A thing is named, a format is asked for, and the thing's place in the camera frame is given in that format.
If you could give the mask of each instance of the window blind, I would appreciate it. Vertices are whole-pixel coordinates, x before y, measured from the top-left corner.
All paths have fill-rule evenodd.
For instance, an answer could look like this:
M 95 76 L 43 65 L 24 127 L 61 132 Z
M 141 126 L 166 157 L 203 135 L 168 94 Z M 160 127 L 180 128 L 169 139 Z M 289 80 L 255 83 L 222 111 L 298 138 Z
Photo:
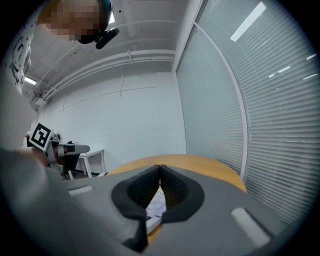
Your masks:
M 209 0 L 198 25 L 221 49 L 243 92 L 247 191 L 291 223 L 309 212 L 319 191 L 319 63 L 299 25 L 275 1 L 262 1 L 262 13 L 231 39 L 260 2 Z
M 197 28 L 177 72 L 187 153 L 219 160 L 240 174 L 243 123 L 232 79 Z

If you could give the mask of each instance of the white ceiling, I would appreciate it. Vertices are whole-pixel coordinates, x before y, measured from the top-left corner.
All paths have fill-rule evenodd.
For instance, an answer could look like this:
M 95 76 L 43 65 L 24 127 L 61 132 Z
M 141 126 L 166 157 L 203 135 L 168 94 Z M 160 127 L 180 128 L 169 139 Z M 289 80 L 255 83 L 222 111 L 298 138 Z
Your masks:
M 103 58 L 130 51 L 175 50 L 187 0 L 112 0 L 115 22 L 107 30 L 120 33 L 103 49 L 80 44 L 37 27 L 31 43 L 27 76 L 41 82 L 39 89 L 55 85 L 72 72 Z

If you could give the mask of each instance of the paper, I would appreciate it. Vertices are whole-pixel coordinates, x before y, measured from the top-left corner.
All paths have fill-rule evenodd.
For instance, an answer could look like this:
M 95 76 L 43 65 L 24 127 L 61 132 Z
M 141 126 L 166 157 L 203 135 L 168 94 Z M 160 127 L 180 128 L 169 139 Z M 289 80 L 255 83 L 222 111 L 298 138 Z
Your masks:
M 146 233 L 149 234 L 161 222 L 162 214 L 166 211 L 165 194 L 161 188 L 157 190 L 146 208 Z

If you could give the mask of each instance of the ceiling light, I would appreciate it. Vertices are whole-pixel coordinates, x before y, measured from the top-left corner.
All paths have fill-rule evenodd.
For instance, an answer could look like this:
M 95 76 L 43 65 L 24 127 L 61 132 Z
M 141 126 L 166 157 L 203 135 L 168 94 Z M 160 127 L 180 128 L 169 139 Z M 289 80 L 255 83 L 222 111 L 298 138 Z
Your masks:
M 269 75 L 269 78 L 272 78 L 276 73 L 282 73 L 283 71 L 286 71 L 286 70 L 288 70 L 290 68 L 291 68 L 291 66 L 286 66 L 285 68 L 283 68 L 283 69 L 281 69 L 281 70 Z
M 316 54 L 316 53 L 315 53 L 315 54 L 310 55 L 309 57 L 307 57 L 307 58 L 306 58 L 306 60 L 310 60 L 311 58 L 313 58 L 313 57 L 315 57 L 315 56 L 317 56 L 317 54 Z
M 305 77 L 303 80 L 306 80 L 306 79 L 308 79 L 308 78 L 312 78 L 312 77 L 314 77 L 314 76 L 316 76 L 316 75 L 318 75 L 318 73 L 309 75 L 309 76 Z
M 110 17 L 110 20 L 109 20 L 109 24 L 110 23 L 114 23 L 114 22 L 115 22 L 114 12 L 111 12 L 111 17 Z
M 242 22 L 234 34 L 230 37 L 232 41 L 237 41 L 244 32 L 255 22 L 255 20 L 264 12 L 267 7 L 263 2 L 260 2 L 253 11 L 249 14 L 248 17 Z
M 291 66 L 286 66 L 285 68 L 279 70 L 277 73 L 281 73 L 281 72 L 286 71 L 286 70 L 288 70 L 290 68 L 291 68 Z
M 27 81 L 28 83 L 33 84 L 33 85 L 35 85 L 35 84 L 37 83 L 35 80 L 32 80 L 32 79 L 29 78 L 29 77 L 25 77 L 25 78 L 24 78 L 24 81 Z
M 262 46 L 264 46 L 266 43 L 268 43 L 271 39 L 272 39 L 272 36 L 267 41 L 265 41 L 263 44 L 261 44 L 257 49 L 255 49 L 254 51 L 260 49 Z

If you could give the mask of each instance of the wooden table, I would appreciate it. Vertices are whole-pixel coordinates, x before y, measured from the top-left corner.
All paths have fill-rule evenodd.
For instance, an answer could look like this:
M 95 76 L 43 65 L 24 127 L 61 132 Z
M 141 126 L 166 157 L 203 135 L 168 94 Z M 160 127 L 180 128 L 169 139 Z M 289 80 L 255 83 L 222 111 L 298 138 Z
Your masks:
M 229 182 L 245 193 L 247 192 L 245 184 L 240 176 L 226 164 L 211 158 L 189 154 L 164 154 L 138 159 L 120 166 L 108 175 L 115 175 L 150 165 L 168 165 L 190 170 L 192 172 Z M 160 230 L 161 225 L 148 234 L 149 244 L 157 236 Z

